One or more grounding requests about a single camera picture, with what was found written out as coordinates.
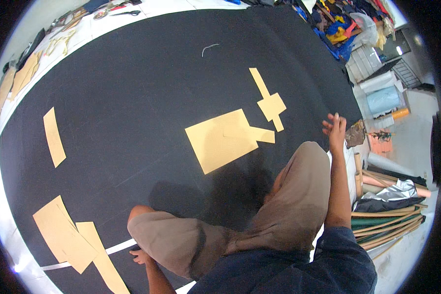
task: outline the white thread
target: white thread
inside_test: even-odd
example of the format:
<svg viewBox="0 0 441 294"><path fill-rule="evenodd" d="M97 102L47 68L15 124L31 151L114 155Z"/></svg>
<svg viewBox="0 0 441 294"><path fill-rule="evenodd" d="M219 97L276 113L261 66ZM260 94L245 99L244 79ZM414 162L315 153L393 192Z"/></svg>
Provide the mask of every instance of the white thread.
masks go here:
<svg viewBox="0 0 441 294"><path fill-rule="evenodd" d="M217 45L220 45L220 44L212 44L212 45L210 45L210 46L207 46L207 47L204 47L204 49L203 49L203 51L202 51L202 53L201 53L201 57L204 57L204 50L206 50L206 49L208 49L208 48L211 48L211 47L214 47L214 46L217 46Z"/></svg>

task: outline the orange tube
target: orange tube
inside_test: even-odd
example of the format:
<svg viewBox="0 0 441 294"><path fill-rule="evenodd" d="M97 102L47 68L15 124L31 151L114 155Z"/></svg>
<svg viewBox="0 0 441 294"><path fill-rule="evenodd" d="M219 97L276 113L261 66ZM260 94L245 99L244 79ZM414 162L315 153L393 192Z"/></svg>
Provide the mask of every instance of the orange tube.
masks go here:
<svg viewBox="0 0 441 294"><path fill-rule="evenodd" d="M400 119L401 117L404 117L405 115L408 115L408 108L403 108L397 111L394 111L392 113L392 117L395 119Z"/></svg>

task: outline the knee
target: knee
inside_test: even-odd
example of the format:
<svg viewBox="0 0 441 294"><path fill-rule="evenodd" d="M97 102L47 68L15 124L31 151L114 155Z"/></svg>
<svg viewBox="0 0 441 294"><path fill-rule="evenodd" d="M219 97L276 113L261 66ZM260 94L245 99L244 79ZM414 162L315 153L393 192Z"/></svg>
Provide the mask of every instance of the knee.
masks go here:
<svg viewBox="0 0 441 294"><path fill-rule="evenodd" d="M131 209L131 212L129 213L129 218L127 220L127 223L129 223L135 216L146 214L149 212L154 212L155 210L147 205L136 205Z"/></svg>
<svg viewBox="0 0 441 294"><path fill-rule="evenodd" d="M308 150L320 150L323 151L322 147L317 142L313 141L305 141L302 143L299 148L301 149L308 149Z"/></svg>

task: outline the silver fabric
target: silver fabric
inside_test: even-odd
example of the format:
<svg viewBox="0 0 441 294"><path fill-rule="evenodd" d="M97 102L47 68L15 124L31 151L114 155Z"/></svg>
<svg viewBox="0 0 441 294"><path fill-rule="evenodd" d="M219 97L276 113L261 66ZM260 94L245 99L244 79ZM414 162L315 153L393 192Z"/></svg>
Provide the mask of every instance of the silver fabric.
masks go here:
<svg viewBox="0 0 441 294"><path fill-rule="evenodd" d="M408 199L410 197L418 197L417 188L412 180L401 181L397 180L397 183L384 188L381 192L374 194L367 192L362 199L376 199L385 202Z"/></svg>

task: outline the white tape strip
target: white tape strip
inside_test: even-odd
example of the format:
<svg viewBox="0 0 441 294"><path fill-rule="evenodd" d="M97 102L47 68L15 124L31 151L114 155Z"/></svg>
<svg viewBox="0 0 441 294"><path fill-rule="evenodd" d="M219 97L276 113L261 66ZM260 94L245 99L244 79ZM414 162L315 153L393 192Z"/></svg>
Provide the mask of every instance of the white tape strip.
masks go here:
<svg viewBox="0 0 441 294"><path fill-rule="evenodd" d="M114 245L114 246L106 249L106 253L108 255L110 255L110 254L113 254L115 252L118 252L118 251L124 250L126 248L129 248L131 246L134 246L135 244L137 244L136 241L134 239L130 239L128 241L125 241L123 243ZM58 264L42 266L41 269L42 270L56 270L56 269L66 268L68 266L71 266L70 263L62 262L62 263L58 263Z"/></svg>

